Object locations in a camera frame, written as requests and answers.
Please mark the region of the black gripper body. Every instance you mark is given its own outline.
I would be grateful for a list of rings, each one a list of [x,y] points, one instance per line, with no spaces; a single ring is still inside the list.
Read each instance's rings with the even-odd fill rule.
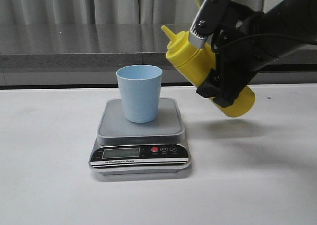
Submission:
[[[230,1],[212,37],[216,70],[221,78],[241,81],[242,89],[256,73],[278,59],[277,32],[268,14]]]

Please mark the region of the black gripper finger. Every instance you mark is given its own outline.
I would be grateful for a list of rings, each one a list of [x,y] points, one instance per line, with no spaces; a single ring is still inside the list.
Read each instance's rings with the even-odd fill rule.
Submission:
[[[211,69],[205,80],[198,86],[196,93],[203,98],[213,98],[213,101],[223,108],[233,105],[242,91],[241,81],[221,78],[218,72]]]

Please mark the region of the black silver-tipped gripper finger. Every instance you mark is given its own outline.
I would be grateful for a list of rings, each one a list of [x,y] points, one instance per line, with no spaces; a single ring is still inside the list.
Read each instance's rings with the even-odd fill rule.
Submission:
[[[204,0],[189,30],[189,42],[193,46],[203,48],[224,18],[229,3],[230,0]]]

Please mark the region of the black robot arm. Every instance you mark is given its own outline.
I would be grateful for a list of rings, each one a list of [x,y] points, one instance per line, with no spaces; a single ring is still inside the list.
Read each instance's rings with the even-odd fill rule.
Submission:
[[[204,0],[189,41],[202,48],[207,38],[216,66],[197,93],[225,108],[262,68],[317,43],[317,0],[284,0],[267,13],[231,0]]]

